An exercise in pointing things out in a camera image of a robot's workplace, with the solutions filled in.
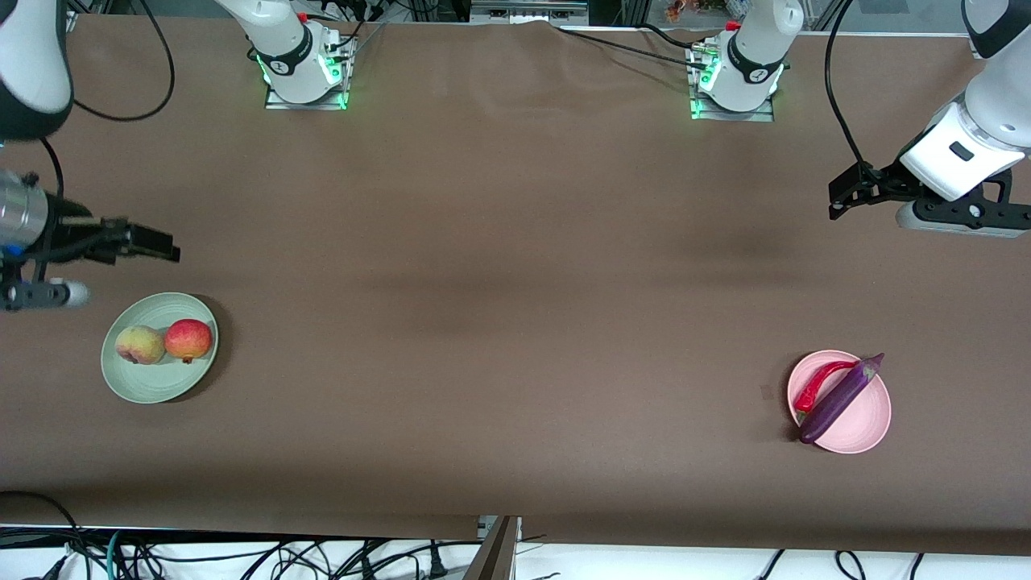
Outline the pink plate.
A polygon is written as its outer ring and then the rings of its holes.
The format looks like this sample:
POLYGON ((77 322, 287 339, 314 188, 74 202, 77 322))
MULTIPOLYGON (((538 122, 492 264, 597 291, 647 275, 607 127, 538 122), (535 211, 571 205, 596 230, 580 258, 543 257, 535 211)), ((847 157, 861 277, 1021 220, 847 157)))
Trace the pink plate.
MULTIPOLYGON (((860 359, 843 351, 824 350, 803 356, 789 372, 785 383, 785 407, 789 419, 794 422, 793 433, 798 433, 801 419, 796 409, 796 401, 810 379, 821 368, 838 361, 857 363, 860 359)), ((858 454, 872 450, 880 444, 890 429, 892 405, 890 396, 880 377, 875 377, 862 393, 851 401, 843 414, 827 432, 814 440, 813 445, 832 453, 858 454)))

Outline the peach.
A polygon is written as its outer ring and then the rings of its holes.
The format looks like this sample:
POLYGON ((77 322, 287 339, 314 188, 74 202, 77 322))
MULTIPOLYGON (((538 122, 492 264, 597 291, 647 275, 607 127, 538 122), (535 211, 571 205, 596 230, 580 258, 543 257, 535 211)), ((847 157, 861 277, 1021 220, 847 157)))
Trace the peach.
POLYGON ((166 354, 164 335, 146 325, 126 327, 115 338, 115 352, 129 363, 152 366, 166 354))

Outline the green plate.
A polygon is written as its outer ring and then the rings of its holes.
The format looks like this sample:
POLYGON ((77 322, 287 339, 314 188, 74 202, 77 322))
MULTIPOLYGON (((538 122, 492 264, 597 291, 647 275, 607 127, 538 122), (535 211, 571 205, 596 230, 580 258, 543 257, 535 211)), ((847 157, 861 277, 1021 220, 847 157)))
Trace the green plate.
POLYGON ((213 367, 218 349, 220 328, 209 306, 191 294, 162 292, 137 301, 114 319, 101 346, 101 372, 108 388, 123 400, 136 404, 166 403, 201 383, 213 367), (118 356, 117 336, 126 328, 144 325, 163 332, 182 319, 196 319, 209 327, 209 352, 189 364, 166 354, 151 366, 118 356))

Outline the purple eggplant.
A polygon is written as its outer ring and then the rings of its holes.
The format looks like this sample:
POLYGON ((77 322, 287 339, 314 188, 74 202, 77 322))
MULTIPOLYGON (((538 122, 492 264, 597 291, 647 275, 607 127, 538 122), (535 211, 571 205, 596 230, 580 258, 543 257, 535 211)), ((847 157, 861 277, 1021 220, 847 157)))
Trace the purple eggplant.
POLYGON ((851 401, 875 377, 880 377, 883 362, 884 354, 860 359, 850 370, 837 371, 829 377, 818 393, 814 410, 798 425, 798 440, 812 445, 843 414, 851 401))

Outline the aluminium frame bar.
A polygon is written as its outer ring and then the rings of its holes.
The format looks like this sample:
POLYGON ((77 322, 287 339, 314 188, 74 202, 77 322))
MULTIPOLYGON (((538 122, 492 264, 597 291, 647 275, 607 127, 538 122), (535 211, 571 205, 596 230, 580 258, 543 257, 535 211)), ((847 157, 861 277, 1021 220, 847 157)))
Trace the aluminium frame bar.
POLYGON ((471 23, 545 21, 559 26, 588 26, 588 0, 470 0, 471 23))

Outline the brown support beam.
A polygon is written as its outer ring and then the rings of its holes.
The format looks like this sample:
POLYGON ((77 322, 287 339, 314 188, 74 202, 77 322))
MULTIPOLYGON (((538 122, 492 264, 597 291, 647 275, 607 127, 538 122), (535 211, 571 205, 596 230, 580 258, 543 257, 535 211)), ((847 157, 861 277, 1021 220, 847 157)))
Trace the brown support beam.
POLYGON ((522 539, 519 516, 483 516, 486 535, 462 580, 513 580, 516 547, 522 539))

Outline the red chili pepper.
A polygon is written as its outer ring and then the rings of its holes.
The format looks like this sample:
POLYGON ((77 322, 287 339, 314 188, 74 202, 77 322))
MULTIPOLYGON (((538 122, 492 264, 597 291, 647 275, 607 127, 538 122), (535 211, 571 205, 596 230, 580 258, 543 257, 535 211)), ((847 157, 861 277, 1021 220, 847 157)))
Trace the red chili pepper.
POLYGON ((819 367, 794 400, 796 418, 802 421, 809 412, 814 410, 814 401, 822 385, 837 371, 846 371, 855 366, 855 361, 832 361, 819 367))

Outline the brown table covering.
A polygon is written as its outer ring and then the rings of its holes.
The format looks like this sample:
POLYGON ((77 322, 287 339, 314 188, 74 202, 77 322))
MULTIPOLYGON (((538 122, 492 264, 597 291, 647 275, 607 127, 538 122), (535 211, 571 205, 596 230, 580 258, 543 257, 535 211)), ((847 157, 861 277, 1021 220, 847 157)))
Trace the brown table covering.
POLYGON ((0 491, 84 526, 1031 554, 1031 234, 830 221, 824 37, 774 122, 706 122, 677 66, 546 23, 386 26, 343 111, 266 110, 232 19, 161 26, 166 109, 52 144, 181 261, 69 264, 82 309, 0 313, 0 491), (101 346, 162 292, 217 360, 136 404, 101 346), (872 450, 793 433, 824 350, 884 354, 872 450))

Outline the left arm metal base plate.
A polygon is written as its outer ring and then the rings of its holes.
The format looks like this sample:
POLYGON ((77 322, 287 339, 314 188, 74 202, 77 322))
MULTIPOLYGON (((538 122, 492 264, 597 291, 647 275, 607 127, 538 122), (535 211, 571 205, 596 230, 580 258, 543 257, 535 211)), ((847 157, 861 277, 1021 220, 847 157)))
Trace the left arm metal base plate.
POLYGON ((743 73, 722 59, 711 43, 694 43, 685 50, 689 68, 689 110, 692 120, 772 122, 775 81, 750 84, 743 73))

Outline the orange background object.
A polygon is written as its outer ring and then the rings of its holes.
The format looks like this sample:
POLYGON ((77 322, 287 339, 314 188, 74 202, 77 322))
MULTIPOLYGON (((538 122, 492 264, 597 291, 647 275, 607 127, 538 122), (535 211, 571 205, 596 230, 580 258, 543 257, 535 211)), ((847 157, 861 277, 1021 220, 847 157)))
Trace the orange background object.
POLYGON ((668 23, 689 23, 700 27, 709 21, 739 21, 750 11, 752 0, 668 0, 668 23))

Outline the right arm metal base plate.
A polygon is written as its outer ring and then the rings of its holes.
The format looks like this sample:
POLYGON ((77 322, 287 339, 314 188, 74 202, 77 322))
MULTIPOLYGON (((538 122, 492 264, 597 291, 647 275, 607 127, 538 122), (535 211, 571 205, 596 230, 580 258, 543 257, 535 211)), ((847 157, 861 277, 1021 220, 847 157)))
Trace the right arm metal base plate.
POLYGON ((329 28, 305 28, 291 52, 257 52, 269 110, 346 110, 357 40, 329 28))

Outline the red pomegranate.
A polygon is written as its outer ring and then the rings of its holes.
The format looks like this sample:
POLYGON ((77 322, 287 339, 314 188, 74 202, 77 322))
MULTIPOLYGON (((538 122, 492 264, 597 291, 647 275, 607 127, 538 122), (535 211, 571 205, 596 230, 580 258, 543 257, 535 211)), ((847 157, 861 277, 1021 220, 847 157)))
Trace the red pomegranate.
POLYGON ((170 325, 164 335, 168 355, 190 364, 210 352, 214 338, 211 328, 197 319, 182 319, 170 325))

